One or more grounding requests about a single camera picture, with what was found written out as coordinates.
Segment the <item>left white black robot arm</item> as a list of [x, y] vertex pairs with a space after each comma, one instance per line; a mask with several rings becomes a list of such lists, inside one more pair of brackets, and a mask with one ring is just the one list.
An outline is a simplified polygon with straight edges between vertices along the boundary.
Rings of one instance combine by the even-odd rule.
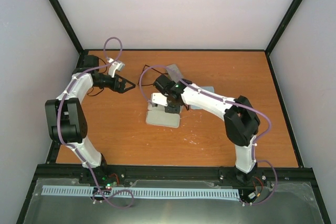
[[121, 77], [125, 64], [108, 58], [99, 66], [100, 59], [86, 55], [74, 69], [71, 80], [57, 98], [45, 103], [45, 112], [50, 138], [69, 148], [81, 161], [84, 168], [92, 168], [91, 178], [97, 183], [108, 180], [109, 170], [106, 159], [95, 149], [88, 137], [88, 124], [81, 103], [91, 88], [105, 88], [113, 92], [125, 93], [135, 84]]

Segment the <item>light blue cloth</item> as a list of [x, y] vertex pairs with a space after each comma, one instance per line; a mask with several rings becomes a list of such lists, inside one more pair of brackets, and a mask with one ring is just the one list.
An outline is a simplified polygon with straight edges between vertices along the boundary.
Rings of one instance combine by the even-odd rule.
[[201, 86], [197, 88], [197, 91], [190, 89], [187, 95], [184, 96], [186, 104], [190, 105], [192, 110], [205, 110], [206, 108], [210, 108], [211, 103], [215, 102], [215, 100], [207, 95], [198, 93], [198, 89], [202, 89], [206, 93], [214, 93], [215, 91], [213, 86]]

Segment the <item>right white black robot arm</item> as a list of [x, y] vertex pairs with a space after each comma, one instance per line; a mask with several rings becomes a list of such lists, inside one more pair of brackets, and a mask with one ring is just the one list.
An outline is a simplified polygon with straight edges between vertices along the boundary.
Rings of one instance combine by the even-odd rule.
[[224, 97], [186, 79], [174, 82], [164, 74], [156, 78], [153, 86], [163, 98], [160, 105], [181, 105], [187, 109], [192, 105], [223, 120], [226, 136], [235, 145], [235, 177], [241, 184], [250, 182], [257, 169], [255, 144], [260, 119], [246, 97]]

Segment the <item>pink glasses case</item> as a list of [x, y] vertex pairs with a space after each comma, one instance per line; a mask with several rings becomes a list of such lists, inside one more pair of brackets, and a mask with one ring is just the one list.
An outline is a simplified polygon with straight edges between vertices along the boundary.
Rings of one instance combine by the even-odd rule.
[[165, 106], [157, 105], [150, 102], [145, 122], [148, 125], [178, 128], [180, 126], [180, 114], [170, 114], [164, 112]]

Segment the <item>grey glasses case teal lining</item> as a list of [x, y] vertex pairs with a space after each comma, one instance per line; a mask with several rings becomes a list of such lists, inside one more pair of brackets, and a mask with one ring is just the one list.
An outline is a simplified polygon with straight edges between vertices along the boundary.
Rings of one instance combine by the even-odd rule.
[[183, 75], [176, 64], [166, 66], [166, 72], [175, 83], [179, 82]]

